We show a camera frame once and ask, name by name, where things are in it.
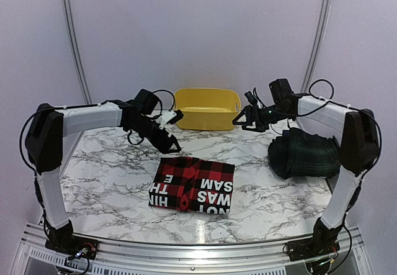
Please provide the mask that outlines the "red black plaid shirt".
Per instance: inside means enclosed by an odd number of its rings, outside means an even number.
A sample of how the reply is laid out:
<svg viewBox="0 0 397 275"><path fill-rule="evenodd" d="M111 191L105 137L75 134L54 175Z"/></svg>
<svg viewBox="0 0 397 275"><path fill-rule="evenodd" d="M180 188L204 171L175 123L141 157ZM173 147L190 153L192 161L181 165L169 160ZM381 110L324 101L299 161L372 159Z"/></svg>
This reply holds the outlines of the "red black plaid shirt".
<svg viewBox="0 0 397 275"><path fill-rule="evenodd" d="M235 165L194 157L161 158L148 205L181 212L227 215Z"/></svg>

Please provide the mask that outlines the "dark green plaid skirt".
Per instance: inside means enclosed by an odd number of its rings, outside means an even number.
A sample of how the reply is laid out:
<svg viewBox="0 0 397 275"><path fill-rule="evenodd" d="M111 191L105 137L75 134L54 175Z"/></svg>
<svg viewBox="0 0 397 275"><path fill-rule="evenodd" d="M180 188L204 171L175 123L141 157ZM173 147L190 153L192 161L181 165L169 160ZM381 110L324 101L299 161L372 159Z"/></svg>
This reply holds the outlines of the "dark green plaid skirt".
<svg viewBox="0 0 397 275"><path fill-rule="evenodd" d="M272 171L282 179L331 178L341 167L338 151L334 137L311 135L294 127L272 140L268 159Z"/></svg>

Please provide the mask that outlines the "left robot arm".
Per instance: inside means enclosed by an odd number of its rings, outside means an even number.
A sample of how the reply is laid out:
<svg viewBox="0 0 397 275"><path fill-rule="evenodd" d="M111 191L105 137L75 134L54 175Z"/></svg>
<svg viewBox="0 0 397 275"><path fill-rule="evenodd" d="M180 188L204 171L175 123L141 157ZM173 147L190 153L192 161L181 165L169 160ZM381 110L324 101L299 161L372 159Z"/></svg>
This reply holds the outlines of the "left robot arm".
<svg viewBox="0 0 397 275"><path fill-rule="evenodd" d="M114 99L61 107L43 103L27 119L19 137L20 155L34 172L35 191L43 209L44 231L63 252L74 253L79 245L73 235L60 186L63 139L87 130L120 127L148 140L162 154L177 153L181 147L177 138L166 130L166 125L180 121L183 113L170 109L154 115L154 109L161 105L155 92L141 89L129 101Z"/></svg>

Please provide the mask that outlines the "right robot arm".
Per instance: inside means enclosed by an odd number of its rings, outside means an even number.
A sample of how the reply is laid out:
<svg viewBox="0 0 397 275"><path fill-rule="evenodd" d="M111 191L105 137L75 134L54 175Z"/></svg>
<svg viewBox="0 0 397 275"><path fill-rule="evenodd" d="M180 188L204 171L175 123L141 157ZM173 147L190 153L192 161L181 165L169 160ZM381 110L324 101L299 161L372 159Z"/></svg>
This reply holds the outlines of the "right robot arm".
<svg viewBox="0 0 397 275"><path fill-rule="evenodd" d="M308 119L329 127L339 147L338 180L307 243L311 254L320 255L338 236L348 211L358 199L365 175L380 157L381 130L368 109L356 109L305 92L295 93L285 78L271 82L269 88L274 105L265 106L254 91L248 91L245 96L249 104L233 119L233 125L265 132L280 120Z"/></svg>

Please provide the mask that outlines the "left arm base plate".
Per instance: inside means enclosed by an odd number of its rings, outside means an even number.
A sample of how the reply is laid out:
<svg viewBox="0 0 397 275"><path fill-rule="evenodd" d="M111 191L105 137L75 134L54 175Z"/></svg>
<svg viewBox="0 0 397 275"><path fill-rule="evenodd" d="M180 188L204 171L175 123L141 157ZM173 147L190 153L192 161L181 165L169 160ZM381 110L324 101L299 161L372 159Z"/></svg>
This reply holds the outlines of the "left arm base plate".
<svg viewBox="0 0 397 275"><path fill-rule="evenodd" d="M75 256L79 251L87 248L88 251L84 255L89 259L95 259L97 250L98 250L99 242L97 240L72 236L71 241L68 246L56 246L52 241L47 240L45 243L45 248L53 251L57 251L60 253L67 254L69 256Z"/></svg>

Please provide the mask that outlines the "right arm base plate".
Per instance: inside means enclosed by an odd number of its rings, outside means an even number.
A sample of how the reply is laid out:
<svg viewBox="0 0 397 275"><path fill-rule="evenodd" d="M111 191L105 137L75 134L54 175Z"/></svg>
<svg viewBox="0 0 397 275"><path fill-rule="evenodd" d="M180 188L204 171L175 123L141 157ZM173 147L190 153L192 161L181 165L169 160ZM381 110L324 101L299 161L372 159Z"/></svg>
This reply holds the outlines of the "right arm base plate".
<svg viewBox="0 0 397 275"><path fill-rule="evenodd" d="M283 253L286 254L290 261L299 261L310 259L318 256L324 256L336 253L340 250L337 240L331 240L323 245L316 244L312 238L292 240L284 244Z"/></svg>

